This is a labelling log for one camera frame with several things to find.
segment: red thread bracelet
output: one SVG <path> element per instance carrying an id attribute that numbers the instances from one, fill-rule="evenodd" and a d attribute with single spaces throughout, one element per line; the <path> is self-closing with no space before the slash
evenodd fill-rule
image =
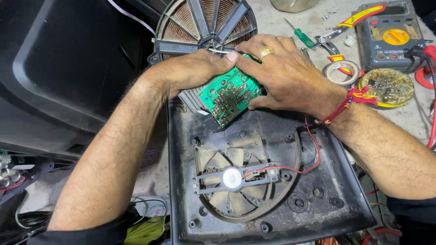
<path id="1" fill-rule="evenodd" d="M 316 124 L 330 124 L 331 120 L 333 120 L 337 115 L 339 115 L 341 112 L 343 112 L 345 109 L 349 108 L 351 106 L 351 102 L 354 101 L 356 103 L 371 103 L 376 106 L 378 106 L 377 99 L 375 95 L 368 96 L 366 95 L 366 92 L 368 92 L 369 88 L 368 86 L 365 86 L 362 88 L 362 90 L 359 90 L 354 85 L 347 94 L 347 98 L 344 100 L 344 102 L 341 103 L 341 105 L 333 111 L 328 117 L 326 117 L 324 120 L 315 120 Z"/>

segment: hairy arm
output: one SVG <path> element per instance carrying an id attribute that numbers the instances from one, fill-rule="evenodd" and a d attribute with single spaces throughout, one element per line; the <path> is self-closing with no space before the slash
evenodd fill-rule
<path id="1" fill-rule="evenodd" d="M 224 58 L 199 50 L 148 69 L 119 103 L 68 179 L 48 231 L 78 231 L 110 222 L 126 211 L 143 151 L 167 99 L 234 67 L 236 52 Z"/>
<path id="2" fill-rule="evenodd" d="M 235 50 L 259 57 L 264 46 L 274 53 L 264 56 L 262 65 L 245 57 L 236 65 L 268 91 L 267 96 L 254 98 L 249 109 L 294 110 L 324 119 L 346 99 L 347 90 L 323 77 L 291 38 L 260 34 Z M 357 154 L 387 195 L 417 200 L 436 197 L 436 157 L 402 128 L 354 102 L 328 127 Z"/>

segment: screwdriver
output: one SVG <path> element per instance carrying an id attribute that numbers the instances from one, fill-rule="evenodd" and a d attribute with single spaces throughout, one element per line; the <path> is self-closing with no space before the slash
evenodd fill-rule
<path id="1" fill-rule="evenodd" d="M 289 21 L 284 18 L 286 23 L 288 23 L 292 29 L 294 29 L 294 34 L 298 36 L 298 38 L 308 47 L 313 48 L 315 46 L 315 43 L 308 37 L 306 34 L 304 34 L 299 28 L 295 29 L 295 27 L 289 23 Z"/>

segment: pliers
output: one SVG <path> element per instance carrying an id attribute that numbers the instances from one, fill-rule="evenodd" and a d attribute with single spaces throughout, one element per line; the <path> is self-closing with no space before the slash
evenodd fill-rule
<path id="1" fill-rule="evenodd" d="M 370 8 L 367 8 L 350 18 L 344 20 L 343 22 L 339 23 L 337 27 L 333 29 L 333 32 L 330 34 L 327 34 L 325 36 L 315 36 L 315 39 L 317 40 L 317 43 L 315 43 L 315 47 L 323 46 L 327 51 L 330 53 L 330 55 L 327 57 L 331 62 L 336 62 L 339 60 L 344 60 L 345 57 L 343 54 L 341 54 L 338 50 L 338 48 L 331 42 L 334 38 L 339 36 L 340 34 L 346 32 L 351 27 L 354 27 L 357 25 L 357 23 L 361 22 L 362 20 L 373 16 L 375 14 L 378 14 L 380 12 L 383 12 L 386 9 L 386 5 L 379 4 Z M 349 76 L 352 76 L 350 70 L 347 68 L 339 68 L 339 71 L 342 73 L 345 73 Z M 360 70 L 359 77 L 363 76 L 364 72 L 363 70 Z"/>

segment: green circuit board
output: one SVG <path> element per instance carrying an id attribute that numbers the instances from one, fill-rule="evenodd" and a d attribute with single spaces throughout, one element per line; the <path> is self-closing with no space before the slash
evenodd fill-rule
<path id="1" fill-rule="evenodd" d="M 250 101 L 261 95 L 263 86 L 253 77 L 234 67 L 216 77 L 198 93 L 221 128 L 248 107 Z"/>

